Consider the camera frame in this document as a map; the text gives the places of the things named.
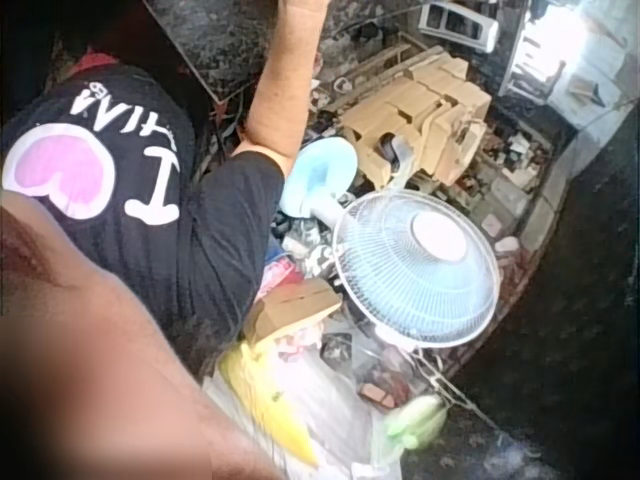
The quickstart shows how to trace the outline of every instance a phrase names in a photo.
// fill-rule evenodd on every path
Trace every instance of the man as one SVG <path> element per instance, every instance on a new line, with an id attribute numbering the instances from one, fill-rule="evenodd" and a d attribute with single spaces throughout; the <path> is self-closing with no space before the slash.
<path id="1" fill-rule="evenodd" d="M 3 132 L 3 187 L 37 198 L 90 260 L 122 279 L 193 373 L 209 346 L 238 333 L 259 288 L 328 3 L 279 0 L 246 139 L 193 189 L 189 121 L 133 67 L 77 74 Z"/>
<path id="2" fill-rule="evenodd" d="M 0 200 L 0 415 L 20 478 L 281 478 L 118 278 L 35 200 Z"/>

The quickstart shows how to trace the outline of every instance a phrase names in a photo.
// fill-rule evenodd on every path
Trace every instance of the floor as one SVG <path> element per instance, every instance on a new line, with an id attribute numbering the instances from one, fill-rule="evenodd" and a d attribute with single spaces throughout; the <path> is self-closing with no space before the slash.
<path id="1" fill-rule="evenodd" d="M 495 434 L 463 412 L 441 447 L 405 458 L 405 479 L 638 478 L 638 113 L 572 182 L 527 291 L 453 379 L 541 455 L 535 476 L 523 449 L 488 474 Z"/>

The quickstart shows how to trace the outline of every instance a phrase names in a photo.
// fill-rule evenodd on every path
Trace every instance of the white electric fan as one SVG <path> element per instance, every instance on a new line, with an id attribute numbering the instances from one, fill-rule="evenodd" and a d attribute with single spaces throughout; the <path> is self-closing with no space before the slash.
<path id="1" fill-rule="evenodd" d="M 444 348 L 479 335 L 499 292 L 491 247 L 463 215 L 433 197 L 404 189 L 337 202 L 357 171 L 357 154 L 338 137 L 299 154 L 280 208 L 315 216 L 333 232 L 345 288 L 376 333 L 405 350 Z"/>

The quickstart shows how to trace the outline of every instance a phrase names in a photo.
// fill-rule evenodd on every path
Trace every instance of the yellow object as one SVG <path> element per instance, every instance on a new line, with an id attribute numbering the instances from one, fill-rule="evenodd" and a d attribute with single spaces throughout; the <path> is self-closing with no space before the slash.
<path id="1" fill-rule="evenodd" d="M 243 341 L 222 357 L 218 368 L 253 419 L 279 445 L 317 468 L 307 425 L 272 377 L 276 355 L 275 348 L 256 353 Z"/>

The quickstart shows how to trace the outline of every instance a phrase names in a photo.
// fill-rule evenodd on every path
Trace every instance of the granite surface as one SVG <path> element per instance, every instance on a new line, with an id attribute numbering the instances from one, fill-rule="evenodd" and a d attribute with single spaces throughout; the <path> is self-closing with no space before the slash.
<path id="1" fill-rule="evenodd" d="M 216 101 L 255 81 L 275 22 L 276 0 L 144 0 Z M 333 0 L 323 38 L 369 19 L 419 8 L 420 0 Z"/>

